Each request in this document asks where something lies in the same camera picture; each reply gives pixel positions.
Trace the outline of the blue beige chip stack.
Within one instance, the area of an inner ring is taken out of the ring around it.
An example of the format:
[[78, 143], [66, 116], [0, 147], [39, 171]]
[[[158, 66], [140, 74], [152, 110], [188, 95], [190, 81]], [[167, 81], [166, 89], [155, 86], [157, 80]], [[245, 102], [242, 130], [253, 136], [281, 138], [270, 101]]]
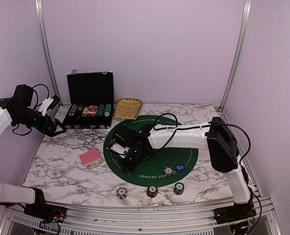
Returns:
[[118, 188], [116, 191], [116, 196], [121, 200], [125, 199], [127, 197], [127, 189], [124, 187]]

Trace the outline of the card deck in case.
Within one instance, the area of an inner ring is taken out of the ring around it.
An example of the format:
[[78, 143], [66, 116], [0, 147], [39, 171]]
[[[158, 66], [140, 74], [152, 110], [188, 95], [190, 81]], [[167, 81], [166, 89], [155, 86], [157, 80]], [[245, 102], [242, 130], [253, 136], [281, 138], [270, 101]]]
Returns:
[[83, 110], [82, 116], [91, 117], [91, 116], [94, 116], [96, 113], [97, 113], [97, 111], [96, 112], [90, 112], [89, 111], [89, 107], [85, 107], [84, 110]]

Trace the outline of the blue small blind button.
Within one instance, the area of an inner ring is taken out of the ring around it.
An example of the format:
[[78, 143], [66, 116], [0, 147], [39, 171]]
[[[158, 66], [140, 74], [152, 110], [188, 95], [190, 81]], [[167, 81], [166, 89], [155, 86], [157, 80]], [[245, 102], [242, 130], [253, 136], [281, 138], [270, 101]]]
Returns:
[[175, 171], [176, 172], [184, 172], [186, 170], [186, 166], [184, 164], [176, 164]]

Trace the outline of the red black chip stack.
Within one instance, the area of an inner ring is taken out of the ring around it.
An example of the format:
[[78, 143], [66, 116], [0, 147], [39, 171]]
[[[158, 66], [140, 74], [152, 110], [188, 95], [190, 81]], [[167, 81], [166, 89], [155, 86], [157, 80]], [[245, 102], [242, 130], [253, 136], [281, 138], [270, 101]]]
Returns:
[[157, 193], [158, 193], [157, 186], [155, 186], [155, 185], [148, 186], [148, 188], [147, 188], [147, 196], [148, 197], [154, 198], [154, 197], [156, 197]]

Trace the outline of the blue beige chips in case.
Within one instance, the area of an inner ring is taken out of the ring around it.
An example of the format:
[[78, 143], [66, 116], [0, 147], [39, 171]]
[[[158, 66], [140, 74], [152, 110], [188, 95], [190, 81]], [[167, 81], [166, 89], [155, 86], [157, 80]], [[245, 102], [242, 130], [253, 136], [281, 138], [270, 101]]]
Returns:
[[73, 117], [77, 112], [78, 106], [76, 104], [71, 105], [68, 115]]

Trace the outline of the green teal chip stack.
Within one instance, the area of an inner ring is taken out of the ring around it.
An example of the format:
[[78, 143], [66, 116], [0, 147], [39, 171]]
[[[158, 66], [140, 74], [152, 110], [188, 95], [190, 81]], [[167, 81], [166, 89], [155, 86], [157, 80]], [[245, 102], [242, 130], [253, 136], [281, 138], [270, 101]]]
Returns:
[[175, 195], [182, 195], [184, 192], [184, 184], [181, 182], [177, 182], [174, 186], [174, 194]]

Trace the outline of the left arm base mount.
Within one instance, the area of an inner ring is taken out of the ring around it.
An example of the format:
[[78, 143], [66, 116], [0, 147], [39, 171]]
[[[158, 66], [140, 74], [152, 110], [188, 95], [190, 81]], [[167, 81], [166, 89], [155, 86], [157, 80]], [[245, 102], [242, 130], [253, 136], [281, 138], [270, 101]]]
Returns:
[[26, 205], [24, 213], [32, 217], [42, 219], [44, 223], [49, 222], [61, 222], [65, 218], [66, 208], [55, 206], [55, 205], [45, 205], [45, 207]]

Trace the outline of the green chip row in case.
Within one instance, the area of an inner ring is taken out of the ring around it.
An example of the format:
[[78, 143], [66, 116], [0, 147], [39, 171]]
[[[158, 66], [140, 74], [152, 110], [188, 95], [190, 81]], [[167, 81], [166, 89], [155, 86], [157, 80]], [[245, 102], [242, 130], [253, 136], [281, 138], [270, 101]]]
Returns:
[[97, 117], [102, 117], [104, 114], [104, 110], [105, 110], [105, 105], [104, 104], [100, 104], [98, 106], [98, 110], [97, 110]]

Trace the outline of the right aluminium frame post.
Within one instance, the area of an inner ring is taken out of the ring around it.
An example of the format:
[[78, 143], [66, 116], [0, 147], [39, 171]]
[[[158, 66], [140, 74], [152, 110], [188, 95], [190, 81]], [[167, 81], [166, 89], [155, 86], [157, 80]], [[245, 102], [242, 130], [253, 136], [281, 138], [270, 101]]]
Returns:
[[245, 47], [245, 41], [246, 41], [247, 32], [249, 28], [251, 8], [252, 8], [252, 0], [245, 0], [242, 18], [241, 18], [239, 36], [236, 43], [235, 54], [233, 57], [232, 66], [229, 72], [229, 76], [228, 76], [227, 84], [223, 93], [223, 97], [218, 107], [219, 112], [223, 112], [225, 110], [228, 103], [228, 99], [232, 91], [233, 84], [236, 79], [236, 74], [237, 74], [239, 63], [240, 63], [241, 55]]

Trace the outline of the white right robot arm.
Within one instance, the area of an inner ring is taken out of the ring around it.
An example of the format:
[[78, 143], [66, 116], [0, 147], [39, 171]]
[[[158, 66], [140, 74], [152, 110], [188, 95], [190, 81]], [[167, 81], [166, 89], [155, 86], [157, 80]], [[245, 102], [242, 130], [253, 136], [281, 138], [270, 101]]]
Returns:
[[221, 117], [194, 125], [144, 124], [138, 131], [119, 125], [109, 145], [127, 173], [132, 173], [147, 157], [165, 148], [190, 148], [208, 151], [211, 166], [224, 175], [233, 195], [231, 216], [241, 219], [249, 212], [251, 192], [236, 137]]

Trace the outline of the teal chip row in case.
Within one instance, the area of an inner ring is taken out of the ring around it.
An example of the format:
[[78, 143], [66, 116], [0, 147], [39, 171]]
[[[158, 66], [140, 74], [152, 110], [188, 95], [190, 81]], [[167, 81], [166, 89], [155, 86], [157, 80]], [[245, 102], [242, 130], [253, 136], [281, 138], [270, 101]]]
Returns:
[[104, 108], [104, 116], [109, 117], [112, 111], [112, 105], [111, 104], [106, 104]]

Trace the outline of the left aluminium frame post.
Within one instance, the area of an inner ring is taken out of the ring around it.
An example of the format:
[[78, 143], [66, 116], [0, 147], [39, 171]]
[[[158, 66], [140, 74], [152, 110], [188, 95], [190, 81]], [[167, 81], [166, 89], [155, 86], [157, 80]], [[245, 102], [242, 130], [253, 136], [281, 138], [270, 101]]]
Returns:
[[48, 70], [49, 79], [50, 79], [54, 94], [57, 95], [58, 97], [61, 97], [57, 80], [56, 80], [56, 76], [55, 76], [55, 72], [54, 72], [51, 55], [50, 55], [50, 48], [49, 48], [49, 43], [47, 39], [45, 15], [43, 11], [42, 0], [35, 0], [35, 9], [36, 9], [36, 17], [37, 17], [37, 22], [38, 22], [38, 27], [39, 27], [40, 39], [41, 39], [41, 43], [43, 47], [45, 64]]

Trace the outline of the red playing card deck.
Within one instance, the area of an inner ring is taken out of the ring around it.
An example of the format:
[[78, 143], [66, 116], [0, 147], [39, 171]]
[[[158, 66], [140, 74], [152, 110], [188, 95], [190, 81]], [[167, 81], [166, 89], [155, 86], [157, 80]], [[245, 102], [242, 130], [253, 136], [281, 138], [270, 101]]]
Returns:
[[79, 157], [84, 166], [91, 167], [91, 168], [100, 166], [104, 161], [101, 158], [97, 149], [93, 149], [87, 153], [80, 155]]

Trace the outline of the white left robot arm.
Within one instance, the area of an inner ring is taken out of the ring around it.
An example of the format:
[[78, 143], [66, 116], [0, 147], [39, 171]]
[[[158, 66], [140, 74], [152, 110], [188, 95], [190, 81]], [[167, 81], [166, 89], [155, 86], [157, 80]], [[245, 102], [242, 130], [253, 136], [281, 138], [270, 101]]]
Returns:
[[0, 205], [25, 204], [40, 218], [50, 214], [41, 189], [22, 186], [42, 134], [55, 137], [65, 126], [47, 112], [60, 98], [48, 95], [39, 101], [36, 88], [17, 85], [11, 97], [0, 98]]

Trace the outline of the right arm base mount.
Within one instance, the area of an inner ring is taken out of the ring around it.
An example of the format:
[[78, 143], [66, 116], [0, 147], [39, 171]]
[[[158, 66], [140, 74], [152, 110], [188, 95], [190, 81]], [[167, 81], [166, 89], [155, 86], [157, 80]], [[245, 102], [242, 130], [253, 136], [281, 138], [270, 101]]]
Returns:
[[255, 216], [256, 210], [249, 204], [234, 204], [233, 206], [213, 210], [217, 224], [235, 222]]

